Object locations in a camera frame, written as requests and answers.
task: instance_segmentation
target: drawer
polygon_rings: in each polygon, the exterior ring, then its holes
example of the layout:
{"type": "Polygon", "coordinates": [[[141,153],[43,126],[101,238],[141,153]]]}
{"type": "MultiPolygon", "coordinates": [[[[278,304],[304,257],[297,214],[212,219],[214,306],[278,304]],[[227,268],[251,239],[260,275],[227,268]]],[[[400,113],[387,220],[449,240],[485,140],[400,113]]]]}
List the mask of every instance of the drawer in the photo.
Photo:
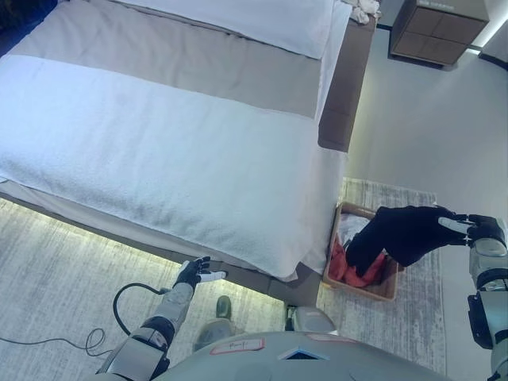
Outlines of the drawer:
{"type": "Polygon", "coordinates": [[[467,45],[465,44],[427,37],[423,48],[418,53],[418,57],[440,64],[451,65],[462,56],[466,47],[467,45]]]}
{"type": "Polygon", "coordinates": [[[482,31],[485,24],[485,21],[446,13],[433,30],[432,36],[460,44],[470,44],[482,31]]]}
{"type": "Polygon", "coordinates": [[[402,54],[403,56],[417,56],[425,46],[427,38],[421,34],[404,32],[400,36],[392,53],[402,54]]]}
{"type": "Polygon", "coordinates": [[[423,34],[424,36],[432,36],[433,30],[439,25],[442,17],[443,13],[441,12],[417,8],[407,24],[406,31],[423,34]]]}

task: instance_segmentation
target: area rug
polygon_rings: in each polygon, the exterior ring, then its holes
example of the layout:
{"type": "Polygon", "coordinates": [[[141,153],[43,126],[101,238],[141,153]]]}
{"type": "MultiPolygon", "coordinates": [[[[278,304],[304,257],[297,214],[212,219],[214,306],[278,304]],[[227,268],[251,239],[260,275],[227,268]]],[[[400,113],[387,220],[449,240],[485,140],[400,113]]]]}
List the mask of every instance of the area rug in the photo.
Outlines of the area rug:
{"type": "MultiPolygon", "coordinates": [[[[344,201],[376,210],[380,206],[431,206],[434,194],[348,179],[344,201]]],[[[399,273],[393,302],[377,302],[321,284],[317,306],[337,325],[340,335],[407,358],[438,373],[446,372],[445,321],[439,250],[399,273]]]]}
{"type": "MultiPolygon", "coordinates": [[[[343,198],[369,206],[430,205],[432,194],[348,179],[343,198]]],[[[84,344],[94,327],[107,334],[100,350],[125,335],[111,312],[117,290],[142,282],[170,287],[178,264],[108,240],[0,199],[0,337],[38,341],[66,337],[84,344]]],[[[445,331],[438,252],[406,270],[394,302],[373,302],[321,286],[318,306],[340,334],[386,349],[435,371],[445,371],[445,331]]],[[[235,284],[198,285],[187,320],[170,350],[171,364],[191,354],[199,328],[214,317],[223,294],[233,301],[239,333],[283,329],[283,303],[235,284]]],[[[119,310],[134,329],[155,309],[159,296],[125,292],[119,310]]],[[[69,380],[95,373],[104,356],[88,357],[63,343],[19,346],[0,341],[2,379],[69,380]]]]}

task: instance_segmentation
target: white label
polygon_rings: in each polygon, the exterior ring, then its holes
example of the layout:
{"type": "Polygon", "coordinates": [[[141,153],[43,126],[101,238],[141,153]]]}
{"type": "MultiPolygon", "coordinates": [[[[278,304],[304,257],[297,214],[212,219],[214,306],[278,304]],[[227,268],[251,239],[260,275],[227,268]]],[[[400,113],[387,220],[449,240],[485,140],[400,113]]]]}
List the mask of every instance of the white label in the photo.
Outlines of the white label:
{"type": "Polygon", "coordinates": [[[311,340],[315,341],[332,341],[333,343],[357,343],[358,341],[354,341],[353,339],[348,339],[347,337],[335,336],[334,334],[321,334],[321,333],[307,333],[307,337],[311,340]]]}
{"type": "Polygon", "coordinates": [[[259,351],[264,348],[264,339],[238,340],[220,344],[210,352],[210,355],[224,355],[226,353],[259,351]]]}
{"type": "Polygon", "coordinates": [[[433,6],[434,8],[438,8],[440,10],[455,10],[455,6],[450,6],[449,4],[443,4],[442,2],[433,2],[430,0],[420,0],[421,6],[433,6]]]}

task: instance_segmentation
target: wooden basket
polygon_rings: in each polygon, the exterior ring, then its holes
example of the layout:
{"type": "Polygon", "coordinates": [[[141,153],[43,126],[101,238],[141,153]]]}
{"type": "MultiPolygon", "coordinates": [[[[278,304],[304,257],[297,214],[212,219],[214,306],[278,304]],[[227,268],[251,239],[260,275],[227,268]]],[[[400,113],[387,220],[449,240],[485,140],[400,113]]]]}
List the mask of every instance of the wooden basket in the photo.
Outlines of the wooden basket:
{"type": "Polygon", "coordinates": [[[375,211],[352,204],[350,202],[342,202],[335,213],[335,222],[333,223],[332,236],[330,237],[328,259],[326,261],[325,272],[323,273],[323,282],[332,288],[345,288],[357,294],[367,296],[381,301],[392,301],[397,294],[397,274],[404,270],[397,262],[389,256],[383,269],[381,281],[363,288],[349,286],[342,281],[336,281],[328,277],[330,260],[332,259],[333,242],[335,241],[336,231],[341,220],[341,213],[354,214],[356,216],[365,217],[371,220],[375,216],[375,211]]]}

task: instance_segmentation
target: white pillow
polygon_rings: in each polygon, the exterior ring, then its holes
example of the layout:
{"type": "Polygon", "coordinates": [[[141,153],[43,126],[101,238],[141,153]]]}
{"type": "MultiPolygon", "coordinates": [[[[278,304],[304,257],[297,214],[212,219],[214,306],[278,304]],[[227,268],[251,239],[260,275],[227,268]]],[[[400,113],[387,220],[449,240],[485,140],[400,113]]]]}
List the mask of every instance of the white pillow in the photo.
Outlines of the white pillow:
{"type": "Polygon", "coordinates": [[[334,0],[120,0],[229,29],[246,37],[320,59],[334,0]]]}

